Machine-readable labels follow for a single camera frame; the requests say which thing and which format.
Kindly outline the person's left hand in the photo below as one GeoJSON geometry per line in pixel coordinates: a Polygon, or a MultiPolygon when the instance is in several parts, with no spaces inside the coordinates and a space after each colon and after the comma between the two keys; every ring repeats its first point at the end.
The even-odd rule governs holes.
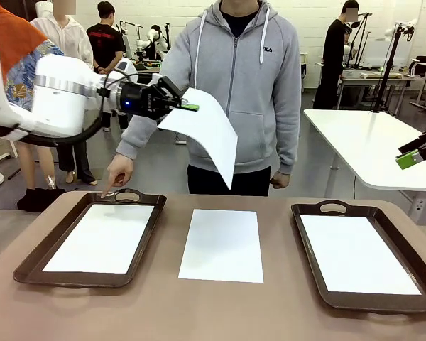
{"type": "Polygon", "coordinates": [[[270,180],[270,184],[274,189],[287,188],[290,183],[290,174],[284,174],[277,171],[270,180]]]}

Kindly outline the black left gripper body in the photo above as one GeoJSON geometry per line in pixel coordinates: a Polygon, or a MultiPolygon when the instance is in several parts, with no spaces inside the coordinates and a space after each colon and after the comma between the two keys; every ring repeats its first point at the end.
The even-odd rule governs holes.
{"type": "Polygon", "coordinates": [[[155,85],[123,82],[119,92],[119,110],[141,117],[163,117],[165,93],[155,85]]]}

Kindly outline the person's right hand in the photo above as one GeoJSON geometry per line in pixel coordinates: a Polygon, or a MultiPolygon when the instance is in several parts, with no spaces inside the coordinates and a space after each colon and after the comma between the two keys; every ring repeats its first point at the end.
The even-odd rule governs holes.
{"type": "Polygon", "coordinates": [[[112,188],[125,186],[131,179],[133,167],[134,163],[131,158],[116,154],[107,168],[109,177],[101,198],[105,198],[112,188]]]}

